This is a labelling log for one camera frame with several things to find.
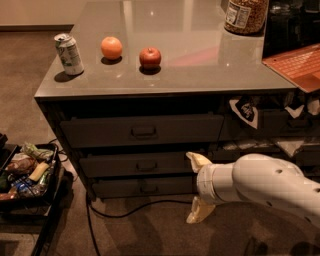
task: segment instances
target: orange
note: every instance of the orange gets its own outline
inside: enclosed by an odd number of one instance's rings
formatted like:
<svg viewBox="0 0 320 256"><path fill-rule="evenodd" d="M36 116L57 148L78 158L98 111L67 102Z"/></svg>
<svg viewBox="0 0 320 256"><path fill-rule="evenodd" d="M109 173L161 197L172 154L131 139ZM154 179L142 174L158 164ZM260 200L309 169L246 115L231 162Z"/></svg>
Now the orange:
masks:
<svg viewBox="0 0 320 256"><path fill-rule="evenodd" d="M118 38L107 36L101 42L101 51L107 59L116 60L122 54L122 44Z"/></svg>

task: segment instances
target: glass jar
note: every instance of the glass jar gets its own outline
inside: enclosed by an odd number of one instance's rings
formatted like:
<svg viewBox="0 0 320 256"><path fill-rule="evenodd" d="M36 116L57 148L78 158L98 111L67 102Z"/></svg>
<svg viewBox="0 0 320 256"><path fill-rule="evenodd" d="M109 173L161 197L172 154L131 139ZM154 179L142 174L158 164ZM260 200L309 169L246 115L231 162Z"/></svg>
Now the glass jar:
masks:
<svg viewBox="0 0 320 256"><path fill-rule="evenodd" d="M261 31L266 19L268 0L229 0L225 29L239 35Z"/></svg>

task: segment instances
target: silver can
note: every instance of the silver can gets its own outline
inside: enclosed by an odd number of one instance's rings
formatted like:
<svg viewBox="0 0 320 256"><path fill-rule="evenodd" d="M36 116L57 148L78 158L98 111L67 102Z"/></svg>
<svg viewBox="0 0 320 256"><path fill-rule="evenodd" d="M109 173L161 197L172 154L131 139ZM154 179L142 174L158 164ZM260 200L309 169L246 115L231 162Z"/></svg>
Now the silver can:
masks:
<svg viewBox="0 0 320 256"><path fill-rule="evenodd" d="M54 37L56 49L67 75L79 75L83 72L83 64L77 48L76 40L69 34L62 33Z"/></svg>

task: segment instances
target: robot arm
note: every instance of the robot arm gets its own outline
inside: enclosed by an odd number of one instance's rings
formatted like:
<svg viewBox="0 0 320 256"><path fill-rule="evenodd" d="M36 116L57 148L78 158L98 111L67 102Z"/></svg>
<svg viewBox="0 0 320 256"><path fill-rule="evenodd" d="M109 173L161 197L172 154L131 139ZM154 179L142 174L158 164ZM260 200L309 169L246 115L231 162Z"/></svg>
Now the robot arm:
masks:
<svg viewBox="0 0 320 256"><path fill-rule="evenodd" d="M307 179L298 166L261 154L248 154L230 164L212 164L188 152L197 176L199 196L188 223L205 219L216 205L252 202L295 214L320 227L320 184Z"/></svg>

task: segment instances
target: apple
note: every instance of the apple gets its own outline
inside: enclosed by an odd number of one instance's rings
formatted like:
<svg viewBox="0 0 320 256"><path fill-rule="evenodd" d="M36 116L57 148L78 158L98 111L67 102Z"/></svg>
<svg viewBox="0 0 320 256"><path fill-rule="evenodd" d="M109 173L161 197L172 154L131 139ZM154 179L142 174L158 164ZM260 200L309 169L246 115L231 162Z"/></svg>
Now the apple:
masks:
<svg viewBox="0 0 320 256"><path fill-rule="evenodd" d="M108 36L101 42L101 51L103 56L108 60L116 60L122 54L122 44L118 38Z"/></svg>
<svg viewBox="0 0 320 256"><path fill-rule="evenodd" d="M139 54L139 60L144 69L157 69L161 62L161 53L155 47L143 48Z"/></svg>

